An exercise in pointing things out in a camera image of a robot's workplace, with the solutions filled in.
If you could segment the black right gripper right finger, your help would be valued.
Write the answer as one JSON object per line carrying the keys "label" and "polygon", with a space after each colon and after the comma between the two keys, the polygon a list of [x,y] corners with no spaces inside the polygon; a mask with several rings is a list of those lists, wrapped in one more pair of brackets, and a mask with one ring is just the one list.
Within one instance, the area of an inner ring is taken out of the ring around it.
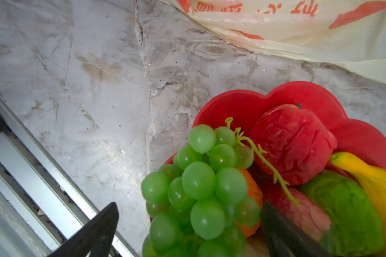
{"label": "black right gripper right finger", "polygon": [[271,203],[265,202],[261,222],[272,257],[330,257],[316,241],[312,240]]}

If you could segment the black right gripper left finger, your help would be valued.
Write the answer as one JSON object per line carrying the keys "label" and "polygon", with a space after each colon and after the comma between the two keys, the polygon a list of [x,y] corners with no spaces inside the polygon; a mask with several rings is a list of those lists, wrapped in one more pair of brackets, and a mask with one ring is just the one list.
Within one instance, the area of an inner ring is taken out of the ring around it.
{"label": "black right gripper left finger", "polygon": [[119,220],[116,203],[111,202],[84,227],[64,242],[50,257],[106,257]]}

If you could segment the cream white toy fruit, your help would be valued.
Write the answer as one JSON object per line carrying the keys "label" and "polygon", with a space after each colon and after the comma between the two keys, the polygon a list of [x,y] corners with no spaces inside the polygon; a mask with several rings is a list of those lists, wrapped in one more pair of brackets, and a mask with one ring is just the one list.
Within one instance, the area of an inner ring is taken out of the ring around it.
{"label": "cream white toy fruit", "polygon": [[270,257],[269,248],[261,229],[246,239],[246,250],[244,257]]}

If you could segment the green wrinkled toy fruit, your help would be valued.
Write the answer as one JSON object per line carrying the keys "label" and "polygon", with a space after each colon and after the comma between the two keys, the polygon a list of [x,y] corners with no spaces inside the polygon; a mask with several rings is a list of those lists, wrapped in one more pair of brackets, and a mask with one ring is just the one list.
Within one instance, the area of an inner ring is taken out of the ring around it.
{"label": "green wrinkled toy fruit", "polygon": [[324,170],[300,191],[331,219],[322,247],[337,257],[362,257],[384,249],[381,219],[359,184],[336,172]]}

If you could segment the green toy grape bunch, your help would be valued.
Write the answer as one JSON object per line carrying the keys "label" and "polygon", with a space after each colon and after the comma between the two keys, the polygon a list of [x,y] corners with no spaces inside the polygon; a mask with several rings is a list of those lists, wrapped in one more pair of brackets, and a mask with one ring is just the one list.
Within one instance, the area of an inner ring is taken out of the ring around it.
{"label": "green toy grape bunch", "polygon": [[145,257],[242,257],[246,228],[261,223],[262,193],[245,170],[256,160],[273,172],[287,197],[298,200],[289,184],[269,163],[266,151],[232,129],[201,124],[170,163],[147,175],[141,184],[150,231],[142,246]]}

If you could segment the red toy fruit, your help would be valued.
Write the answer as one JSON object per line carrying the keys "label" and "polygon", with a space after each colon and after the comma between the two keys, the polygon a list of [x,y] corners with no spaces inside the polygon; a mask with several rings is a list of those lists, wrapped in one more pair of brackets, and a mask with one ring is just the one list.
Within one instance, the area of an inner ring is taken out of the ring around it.
{"label": "red toy fruit", "polygon": [[310,110],[293,104],[265,112],[249,137],[267,151],[265,158],[290,185],[308,182],[327,165],[336,137]]}

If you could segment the yellow toy banana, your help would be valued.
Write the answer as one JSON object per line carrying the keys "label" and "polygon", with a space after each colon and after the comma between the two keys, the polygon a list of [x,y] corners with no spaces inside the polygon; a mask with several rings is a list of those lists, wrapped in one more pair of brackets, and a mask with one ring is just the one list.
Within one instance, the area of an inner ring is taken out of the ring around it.
{"label": "yellow toy banana", "polygon": [[371,166],[348,152],[332,154],[330,162],[335,167],[352,174],[375,207],[381,218],[385,236],[384,250],[377,256],[386,257],[386,169]]}

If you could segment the red flower-shaped plate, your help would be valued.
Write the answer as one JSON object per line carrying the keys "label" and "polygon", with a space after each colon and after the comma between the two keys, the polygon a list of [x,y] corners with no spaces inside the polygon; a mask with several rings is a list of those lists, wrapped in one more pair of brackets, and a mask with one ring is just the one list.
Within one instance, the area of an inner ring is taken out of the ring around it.
{"label": "red flower-shaped plate", "polygon": [[[386,169],[386,137],[373,126],[348,118],[340,102],[331,93],[310,82],[289,82],[268,95],[247,90],[223,93],[202,108],[193,127],[205,124],[218,128],[224,126],[226,119],[230,117],[233,119],[231,128],[240,129],[249,137],[252,128],[265,112],[285,104],[310,110],[320,119],[337,139],[337,148],[332,154],[348,152],[371,166]],[[335,167],[330,159],[322,171],[324,170],[336,172],[359,184],[352,174]],[[260,160],[256,160],[244,172],[250,177],[251,184],[261,193],[259,183],[263,180],[273,181],[273,172]]]}

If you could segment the yellow plastic fruit-print bag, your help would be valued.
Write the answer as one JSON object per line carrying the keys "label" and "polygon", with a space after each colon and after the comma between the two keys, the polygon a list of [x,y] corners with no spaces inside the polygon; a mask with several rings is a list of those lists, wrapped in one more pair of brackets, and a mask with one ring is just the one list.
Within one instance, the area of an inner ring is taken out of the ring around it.
{"label": "yellow plastic fruit-print bag", "polygon": [[386,1],[169,1],[213,35],[386,84]]}

